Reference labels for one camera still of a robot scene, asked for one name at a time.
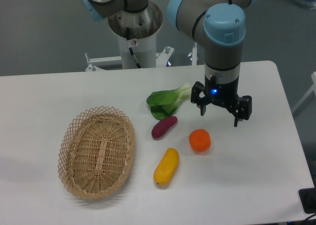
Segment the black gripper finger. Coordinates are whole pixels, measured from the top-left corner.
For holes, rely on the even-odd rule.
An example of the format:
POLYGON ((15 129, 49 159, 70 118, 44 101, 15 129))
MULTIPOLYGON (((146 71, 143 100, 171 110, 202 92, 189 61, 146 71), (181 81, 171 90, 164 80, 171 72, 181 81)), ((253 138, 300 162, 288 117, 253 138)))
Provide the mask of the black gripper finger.
POLYGON ((237 127, 240 121, 249 120, 252 114, 252 97, 249 95, 238 96, 232 105, 232 114, 235 117, 234 127, 237 127))
POLYGON ((204 94, 205 87, 204 85, 196 81, 191 90, 191 103, 196 104, 196 106, 200 109, 200 115, 204 116, 206 112, 206 106, 209 105, 209 98, 204 95, 200 96, 201 93, 204 94))

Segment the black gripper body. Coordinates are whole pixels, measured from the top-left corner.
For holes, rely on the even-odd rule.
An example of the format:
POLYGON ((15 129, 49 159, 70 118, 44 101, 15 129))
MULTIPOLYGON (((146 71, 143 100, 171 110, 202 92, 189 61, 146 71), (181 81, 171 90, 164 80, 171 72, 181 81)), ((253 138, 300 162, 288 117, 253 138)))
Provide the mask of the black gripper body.
POLYGON ((237 94, 238 81, 239 77, 237 77, 232 82, 218 84, 217 82, 212 82, 207 77, 205 77, 205 89, 203 91, 205 96, 202 97, 200 111, 206 111, 206 106, 209 104, 223 107, 228 111, 232 111, 233 107, 237 105, 239 98, 237 94))

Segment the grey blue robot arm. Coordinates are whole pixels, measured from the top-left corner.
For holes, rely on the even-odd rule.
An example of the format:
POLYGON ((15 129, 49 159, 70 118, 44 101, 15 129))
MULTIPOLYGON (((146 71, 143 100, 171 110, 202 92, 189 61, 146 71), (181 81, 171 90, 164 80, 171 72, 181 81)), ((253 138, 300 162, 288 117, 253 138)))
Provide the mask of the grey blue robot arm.
MULTIPOLYGON (((156 35, 163 14, 150 0, 81 0, 94 20, 107 19, 119 41, 124 69, 151 68, 156 63, 156 35)), ((204 48, 204 83, 193 85, 191 102, 201 114, 213 104, 228 110, 235 122, 248 120, 250 96, 237 94, 244 8, 258 0, 170 0, 171 25, 204 48)))

